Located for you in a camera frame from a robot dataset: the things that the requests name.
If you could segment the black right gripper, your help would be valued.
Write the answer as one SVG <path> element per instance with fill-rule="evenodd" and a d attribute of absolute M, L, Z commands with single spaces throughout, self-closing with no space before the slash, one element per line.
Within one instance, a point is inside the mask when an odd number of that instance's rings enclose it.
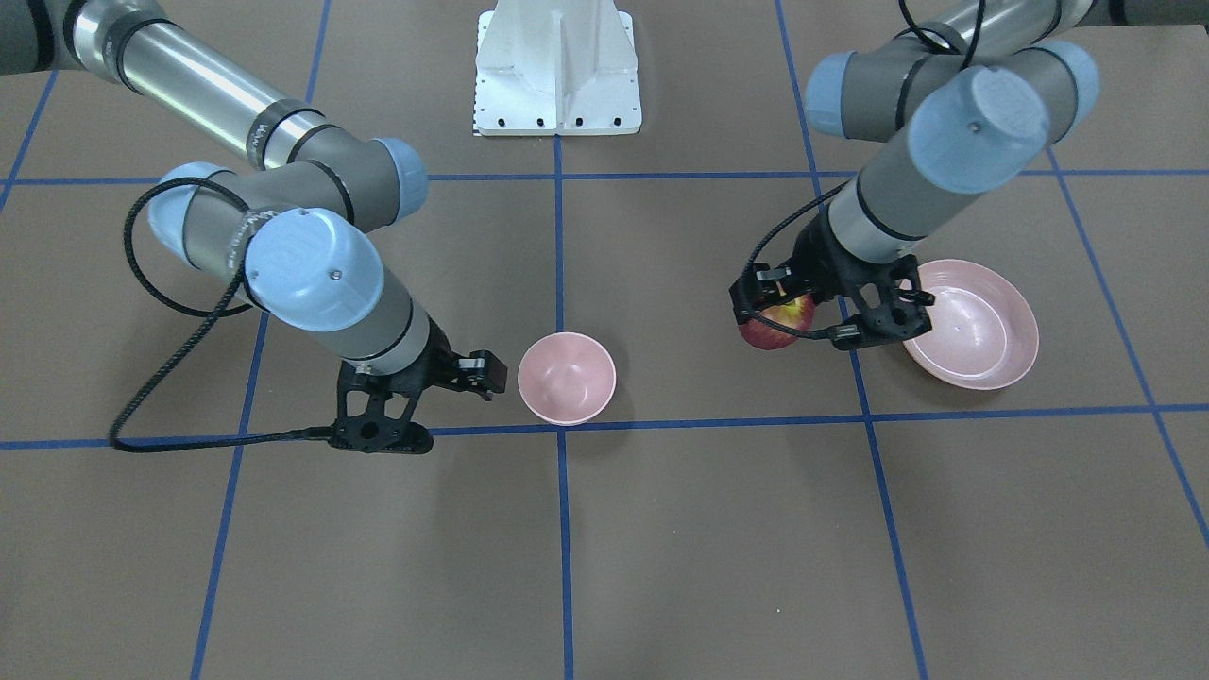
<path fill-rule="evenodd" d="M 493 400 L 508 388 L 509 369 L 491 351 L 459 355 L 435 321 L 428 321 L 428 335 L 417 361 L 397 373 L 398 393 L 422 393 L 429 387 L 472 392 L 481 400 Z"/>

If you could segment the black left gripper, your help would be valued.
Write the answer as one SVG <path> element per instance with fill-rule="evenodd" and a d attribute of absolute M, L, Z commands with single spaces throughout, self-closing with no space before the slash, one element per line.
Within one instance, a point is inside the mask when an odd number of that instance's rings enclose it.
<path fill-rule="evenodd" d="M 832 234 L 827 208 L 827 203 L 808 203 L 791 212 L 760 237 L 744 260 L 737 280 L 729 287 L 729 296 L 735 323 L 748 321 L 746 332 L 750 334 L 786 334 L 780 327 L 808 332 L 815 317 L 812 301 L 818 305 L 833 298 L 846 298 L 841 296 L 835 265 L 843 255 L 854 255 L 843 249 Z M 760 250 L 805 217 L 810 220 L 798 234 L 789 259 L 780 265 L 760 263 Z M 792 300 L 800 296 L 812 296 L 812 300 Z M 848 318 L 858 312 L 849 301 L 852 307 Z"/>

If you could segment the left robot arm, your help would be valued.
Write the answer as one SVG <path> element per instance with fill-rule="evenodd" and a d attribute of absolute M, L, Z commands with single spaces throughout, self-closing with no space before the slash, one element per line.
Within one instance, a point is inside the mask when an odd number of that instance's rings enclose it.
<path fill-rule="evenodd" d="M 750 255 L 731 284 L 756 348 L 827 340 L 868 348 L 931 332 L 935 296 L 912 253 L 976 198 L 1065 139 L 1100 94 L 1097 62 L 1062 33 L 1080 25 L 1205 25 L 1204 1 L 962 1 L 868 53 L 812 69 L 812 129 L 877 142 L 858 175 L 804 207 L 786 263 Z"/>

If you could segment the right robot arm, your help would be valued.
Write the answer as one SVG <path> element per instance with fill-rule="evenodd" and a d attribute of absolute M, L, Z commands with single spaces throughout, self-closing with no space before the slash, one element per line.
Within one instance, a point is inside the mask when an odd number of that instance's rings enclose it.
<path fill-rule="evenodd" d="M 368 142 L 178 25 L 156 1 L 5 1 L 2 74 L 79 70 L 164 106 L 245 156 L 238 174 L 173 169 L 140 207 L 160 244 L 307 332 L 370 393 L 430 386 L 485 400 L 508 370 L 462 356 L 368 234 L 423 206 L 428 173 L 397 138 Z"/>

